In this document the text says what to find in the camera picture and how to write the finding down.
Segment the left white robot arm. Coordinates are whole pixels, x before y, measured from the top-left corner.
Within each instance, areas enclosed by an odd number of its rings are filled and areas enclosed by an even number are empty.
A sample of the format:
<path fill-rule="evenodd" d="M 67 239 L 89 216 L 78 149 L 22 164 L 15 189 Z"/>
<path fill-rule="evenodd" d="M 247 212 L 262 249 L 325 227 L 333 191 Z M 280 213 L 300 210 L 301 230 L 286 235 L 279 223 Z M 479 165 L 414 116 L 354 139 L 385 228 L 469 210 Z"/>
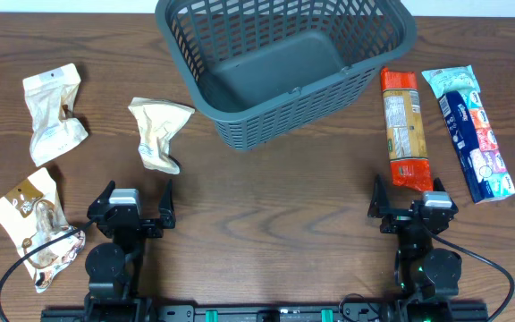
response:
<path fill-rule="evenodd" d="M 110 241 L 93 248 L 85 261 L 89 293 L 83 320 L 89 322 L 156 321 L 153 301 L 138 296 L 145 244 L 176 225 L 173 183 L 165 185 L 159 216 L 143 218 L 136 189 L 117 189 L 109 182 L 89 206 L 87 217 Z"/>

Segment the grey plastic laundry basket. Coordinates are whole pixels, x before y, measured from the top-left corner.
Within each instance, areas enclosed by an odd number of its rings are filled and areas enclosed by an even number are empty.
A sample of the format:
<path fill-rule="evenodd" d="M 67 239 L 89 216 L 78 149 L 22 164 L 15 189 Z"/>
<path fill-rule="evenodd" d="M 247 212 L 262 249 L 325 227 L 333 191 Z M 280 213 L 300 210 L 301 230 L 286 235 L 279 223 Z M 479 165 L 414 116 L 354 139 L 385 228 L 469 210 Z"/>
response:
<path fill-rule="evenodd" d="M 238 150 L 350 106 L 418 37 L 399 0 L 159 0 L 155 16 L 194 106 Z"/>

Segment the blue tissue multipack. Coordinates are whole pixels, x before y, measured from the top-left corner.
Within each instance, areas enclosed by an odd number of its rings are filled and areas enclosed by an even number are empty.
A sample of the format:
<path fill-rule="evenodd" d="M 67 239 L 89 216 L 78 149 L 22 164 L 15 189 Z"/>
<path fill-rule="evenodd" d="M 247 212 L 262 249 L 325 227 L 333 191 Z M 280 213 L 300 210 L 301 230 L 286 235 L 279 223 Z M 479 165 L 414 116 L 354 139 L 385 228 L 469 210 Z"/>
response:
<path fill-rule="evenodd" d="M 439 106 L 474 203 L 507 199 L 515 186 L 475 90 L 451 91 Z"/>

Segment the orange spaghetti packet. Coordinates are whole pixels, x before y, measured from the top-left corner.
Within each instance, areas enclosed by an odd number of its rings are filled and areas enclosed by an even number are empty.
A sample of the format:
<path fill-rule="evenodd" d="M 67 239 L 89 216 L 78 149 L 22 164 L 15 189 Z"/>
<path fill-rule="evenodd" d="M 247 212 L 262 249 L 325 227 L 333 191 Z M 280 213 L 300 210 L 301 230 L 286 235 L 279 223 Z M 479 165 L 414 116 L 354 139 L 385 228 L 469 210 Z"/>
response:
<path fill-rule="evenodd" d="M 414 72 L 380 72 L 387 150 L 393 184 L 424 192 L 433 189 Z"/>

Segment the mint green wipes packet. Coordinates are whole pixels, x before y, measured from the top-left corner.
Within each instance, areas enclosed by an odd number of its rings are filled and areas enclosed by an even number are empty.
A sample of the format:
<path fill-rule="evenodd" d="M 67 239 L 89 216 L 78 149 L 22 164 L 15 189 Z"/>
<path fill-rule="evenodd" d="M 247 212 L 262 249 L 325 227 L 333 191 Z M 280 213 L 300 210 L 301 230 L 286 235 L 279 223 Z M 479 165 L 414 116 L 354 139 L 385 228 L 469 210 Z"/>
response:
<path fill-rule="evenodd" d="M 423 71 L 422 76 L 431 87 L 436 98 L 458 90 L 480 90 L 477 77 L 472 66 L 459 66 Z"/>

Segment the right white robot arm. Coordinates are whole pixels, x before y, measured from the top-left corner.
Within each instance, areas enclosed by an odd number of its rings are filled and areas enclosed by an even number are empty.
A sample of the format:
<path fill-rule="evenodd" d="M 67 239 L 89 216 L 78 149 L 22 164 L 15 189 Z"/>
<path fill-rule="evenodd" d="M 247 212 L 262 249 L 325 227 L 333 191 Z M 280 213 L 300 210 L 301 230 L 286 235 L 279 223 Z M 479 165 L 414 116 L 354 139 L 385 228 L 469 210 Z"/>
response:
<path fill-rule="evenodd" d="M 449 228 L 458 213 L 439 179 L 434 190 L 425 191 L 407 209 L 394 208 L 377 175 L 367 215 L 381 220 L 380 232 L 397 236 L 394 279 L 402 296 L 379 309 L 381 321 L 431 321 L 449 318 L 446 303 L 459 292 L 461 256 L 436 248 L 433 239 Z"/>

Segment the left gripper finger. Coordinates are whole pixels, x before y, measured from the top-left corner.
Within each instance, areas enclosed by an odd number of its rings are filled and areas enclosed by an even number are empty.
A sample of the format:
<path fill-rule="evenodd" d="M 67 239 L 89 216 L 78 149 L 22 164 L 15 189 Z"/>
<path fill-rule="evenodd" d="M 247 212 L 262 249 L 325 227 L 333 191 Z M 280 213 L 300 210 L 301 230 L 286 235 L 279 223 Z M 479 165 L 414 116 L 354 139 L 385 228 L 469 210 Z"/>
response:
<path fill-rule="evenodd" d="M 165 185 L 160 202 L 158 203 L 158 212 L 160 225 L 163 229 L 173 229 L 176 225 L 176 216 L 173 206 L 173 181 L 169 180 Z"/>
<path fill-rule="evenodd" d="M 109 198 L 115 189 L 115 181 L 110 181 L 99 196 L 90 204 L 89 210 L 97 210 L 109 204 Z"/>

